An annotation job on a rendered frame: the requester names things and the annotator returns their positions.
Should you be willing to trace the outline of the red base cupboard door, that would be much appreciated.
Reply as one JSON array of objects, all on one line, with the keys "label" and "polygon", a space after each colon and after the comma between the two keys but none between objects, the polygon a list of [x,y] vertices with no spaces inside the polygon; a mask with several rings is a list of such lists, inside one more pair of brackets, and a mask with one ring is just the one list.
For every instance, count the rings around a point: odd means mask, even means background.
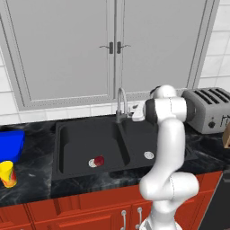
[{"label": "red base cupboard door", "polygon": [[126,210],[126,230],[129,229],[130,205],[88,210],[61,211],[48,204],[28,204],[35,230],[120,230],[123,227],[122,210]]},{"label": "red base cupboard door", "polygon": [[[176,211],[175,221],[180,225],[182,230],[199,230],[199,225],[207,210],[210,201],[211,192],[200,192],[194,198],[185,201]],[[132,216],[130,220],[130,230],[136,229],[139,214],[137,208],[142,208],[142,222],[150,213],[152,203],[145,201],[132,206]]]}]

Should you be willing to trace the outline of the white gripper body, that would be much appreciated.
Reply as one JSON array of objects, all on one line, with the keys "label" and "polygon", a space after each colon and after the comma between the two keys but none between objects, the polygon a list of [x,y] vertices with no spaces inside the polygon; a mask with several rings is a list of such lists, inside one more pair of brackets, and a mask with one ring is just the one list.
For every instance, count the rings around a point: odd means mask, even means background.
[{"label": "white gripper body", "polygon": [[140,102],[132,115],[132,120],[135,122],[143,121],[146,118],[146,103]]}]

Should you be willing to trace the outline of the black dishwasher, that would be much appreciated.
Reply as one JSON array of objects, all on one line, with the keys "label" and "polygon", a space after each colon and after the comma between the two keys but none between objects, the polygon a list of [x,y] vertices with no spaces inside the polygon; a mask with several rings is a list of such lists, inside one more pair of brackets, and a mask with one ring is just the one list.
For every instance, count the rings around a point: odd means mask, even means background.
[{"label": "black dishwasher", "polygon": [[230,230],[230,169],[223,171],[199,230]]}]

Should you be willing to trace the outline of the red round produce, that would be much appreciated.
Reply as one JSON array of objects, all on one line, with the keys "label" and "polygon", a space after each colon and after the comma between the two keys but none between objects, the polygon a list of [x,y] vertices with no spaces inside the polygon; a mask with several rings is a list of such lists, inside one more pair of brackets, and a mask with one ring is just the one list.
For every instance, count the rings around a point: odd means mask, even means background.
[{"label": "red round produce", "polygon": [[94,159],[94,164],[96,166],[102,166],[104,165],[104,157],[102,155],[100,156],[97,156],[95,159]]}]

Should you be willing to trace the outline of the silver sink faucet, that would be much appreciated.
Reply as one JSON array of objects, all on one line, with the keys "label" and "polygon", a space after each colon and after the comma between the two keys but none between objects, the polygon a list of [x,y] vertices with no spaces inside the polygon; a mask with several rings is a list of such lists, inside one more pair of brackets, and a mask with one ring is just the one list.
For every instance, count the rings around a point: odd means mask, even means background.
[{"label": "silver sink faucet", "polygon": [[116,121],[121,123],[124,119],[131,117],[131,113],[128,110],[128,100],[125,90],[120,87],[118,90],[118,107],[116,110]]}]

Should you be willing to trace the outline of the black double sink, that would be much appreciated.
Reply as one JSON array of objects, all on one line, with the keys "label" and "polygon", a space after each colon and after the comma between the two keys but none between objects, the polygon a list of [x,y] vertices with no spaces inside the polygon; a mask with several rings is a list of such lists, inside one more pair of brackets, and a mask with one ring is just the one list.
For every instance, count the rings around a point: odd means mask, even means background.
[{"label": "black double sink", "polygon": [[[56,124],[53,180],[110,173],[151,166],[155,163],[158,127],[147,121],[134,122],[115,116],[60,121]],[[154,154],[152,160],[144,152]],[[88,162],[104,157],[104,165]]]}]

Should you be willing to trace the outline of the red base cupboard drawer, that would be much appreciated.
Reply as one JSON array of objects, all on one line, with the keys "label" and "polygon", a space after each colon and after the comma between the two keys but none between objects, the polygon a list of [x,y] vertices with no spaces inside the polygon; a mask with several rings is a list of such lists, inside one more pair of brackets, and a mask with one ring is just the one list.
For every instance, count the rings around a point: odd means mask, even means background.
[{"label": "red base cupboard drawer", "polygon": [[32,230],[24,205],[0,208],[0,230]]}]

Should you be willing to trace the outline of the yellow and red cup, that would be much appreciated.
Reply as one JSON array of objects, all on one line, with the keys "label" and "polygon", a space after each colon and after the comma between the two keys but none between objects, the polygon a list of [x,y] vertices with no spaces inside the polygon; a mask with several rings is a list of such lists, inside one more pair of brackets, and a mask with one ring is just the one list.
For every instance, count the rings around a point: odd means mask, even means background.
[{"label": "yellow and red cup", "polygon": [[13,168],[13,162],[4,161],[0,163],[0,180],[6,188],[16,185],[17,179]]}]

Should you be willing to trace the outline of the silver four-slot toaster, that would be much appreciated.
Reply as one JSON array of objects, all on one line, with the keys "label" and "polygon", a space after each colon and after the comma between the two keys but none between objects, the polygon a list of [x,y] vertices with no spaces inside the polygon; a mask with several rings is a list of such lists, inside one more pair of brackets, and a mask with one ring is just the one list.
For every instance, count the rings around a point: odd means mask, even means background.
[{"label": "silver four-slot toaster", "polygon": [[187,123],[201,134],[224,132],[230,121],[230,92],[219,88],[186,90],[181,95],[189,103]]}]

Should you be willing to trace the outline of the wooden knife block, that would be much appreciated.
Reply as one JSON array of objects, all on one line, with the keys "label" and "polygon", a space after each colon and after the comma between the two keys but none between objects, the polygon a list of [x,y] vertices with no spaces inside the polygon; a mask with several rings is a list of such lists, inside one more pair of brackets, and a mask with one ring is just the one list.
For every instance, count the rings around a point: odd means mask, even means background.
[{"label": "wooden knife block", "polygon": [[224,148],[230,148],[230,122],[227,124],[222,137]]}]

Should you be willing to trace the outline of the grey wall cupboard door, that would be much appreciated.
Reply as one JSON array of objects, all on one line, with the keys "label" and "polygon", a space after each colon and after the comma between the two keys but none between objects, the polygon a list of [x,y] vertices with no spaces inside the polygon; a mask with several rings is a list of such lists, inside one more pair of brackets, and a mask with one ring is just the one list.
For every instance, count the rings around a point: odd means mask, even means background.
[{"label": "grey wall cupboard door", "polygon": [[[114,0],[114,88],[132,101],[158,85],[198,86],[220,0]],[[117,42],[130,45],[117,54]]]},{"label": "grey wall cupboard door", "polygon": [[0,27],[21,111],[113,101],[114,0],[0,0]]}]

